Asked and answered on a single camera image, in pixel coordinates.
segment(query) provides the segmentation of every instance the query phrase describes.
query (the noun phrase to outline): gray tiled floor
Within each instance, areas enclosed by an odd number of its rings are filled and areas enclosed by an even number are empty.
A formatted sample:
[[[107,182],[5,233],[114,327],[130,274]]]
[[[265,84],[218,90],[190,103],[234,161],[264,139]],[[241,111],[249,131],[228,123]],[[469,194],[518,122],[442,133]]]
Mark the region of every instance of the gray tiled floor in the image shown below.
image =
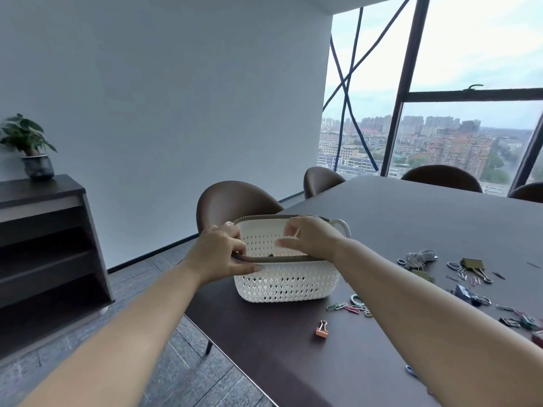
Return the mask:
[[[281,203],[303,201],[303,194]],[[116,302],[99,318],[0,367],[0,405],[17,405],[59,363],[109,322],[164,271],[185,258],[195,240],[140,261],[109,276]],[[161,355],[140,406],[272,407],[273,403],[183,317]]]

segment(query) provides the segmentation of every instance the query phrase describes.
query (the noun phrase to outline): hand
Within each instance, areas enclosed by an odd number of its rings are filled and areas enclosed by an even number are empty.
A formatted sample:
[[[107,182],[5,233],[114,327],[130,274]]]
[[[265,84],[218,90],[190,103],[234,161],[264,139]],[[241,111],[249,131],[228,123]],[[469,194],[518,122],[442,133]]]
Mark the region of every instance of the hand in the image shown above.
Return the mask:
[[[291,218],[285,226],[285,235],[295,235],[298,239],[282,238],[275,241],[276,246],[298,250],[331,263],[338,242],[344,239],[342,233],[322,218],[312,215]]]
[[[194,271],[200,285],[260,271],[256,264],[241,263],[231,258],[233,252],[247,252],[247,246],[239,236],[240,229],[235,225],[211,226],[201,233],[181,265]]]

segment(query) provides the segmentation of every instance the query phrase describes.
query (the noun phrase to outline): white plastic basket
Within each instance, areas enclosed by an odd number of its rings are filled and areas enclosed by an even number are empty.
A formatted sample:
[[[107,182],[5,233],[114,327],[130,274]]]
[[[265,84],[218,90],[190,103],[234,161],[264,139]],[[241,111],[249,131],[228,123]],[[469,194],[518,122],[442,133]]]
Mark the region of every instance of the white plastic basket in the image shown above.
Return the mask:
[[[275,240],[284,237],[285,225],[291,217],[295,216],[253,215],[234,222],[247,244],[247,255],[241,259],[262,268],[257,273],[234,277],[237,291],[245,300],[252,303],[314,300],[334,290],[339,272],[333,264],[275,246]],[[349,226],[344,221],[329,223],[340,224],[350,238]]]

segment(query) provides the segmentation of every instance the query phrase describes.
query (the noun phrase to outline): basket rim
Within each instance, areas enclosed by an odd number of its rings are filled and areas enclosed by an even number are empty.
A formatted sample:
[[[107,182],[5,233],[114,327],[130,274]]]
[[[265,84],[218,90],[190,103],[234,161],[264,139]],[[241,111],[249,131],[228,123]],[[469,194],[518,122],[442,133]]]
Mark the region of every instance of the basket rim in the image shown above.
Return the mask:
[[[299,217],[301,214],[257,214],[257,215],[245,215],[233,221],[234,225],[238,225],[243,221],[250,220],[268,220],[268,219],[286,219]],[[324,221],[329,222],[329,218],[320,217]],[[233,254],[232,258],[238,261],[243,261],[246,263],[256,263],[256,264],[265,264],[265,263],[304,263],[308,261],[324,261],[322,258],[316,258],[313,256],[308,256],[307,254],[300,254],[299,256],[282,256],[282,257],[248,257],[242,256],[241,254]]]

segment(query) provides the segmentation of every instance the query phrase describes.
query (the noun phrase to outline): plant pot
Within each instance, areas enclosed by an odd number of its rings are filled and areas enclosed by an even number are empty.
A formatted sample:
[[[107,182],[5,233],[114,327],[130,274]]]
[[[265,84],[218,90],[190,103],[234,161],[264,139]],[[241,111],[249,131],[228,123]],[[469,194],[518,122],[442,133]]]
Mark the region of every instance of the plant pot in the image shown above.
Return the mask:
[[[21,159],[24,163],[24,172],[32,181],[46,181],[55,175],[49,154],[25,156],[21,157]]]

